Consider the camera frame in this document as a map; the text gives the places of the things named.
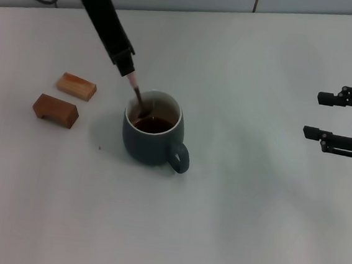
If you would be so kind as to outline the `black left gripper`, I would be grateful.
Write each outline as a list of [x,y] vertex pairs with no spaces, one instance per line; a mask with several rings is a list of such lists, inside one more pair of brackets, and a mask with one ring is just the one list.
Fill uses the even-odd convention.
[[112,0],[81,0],[81,2],[121,77],[133,73],[135,71],[132,60],[134,50],[120,23]]

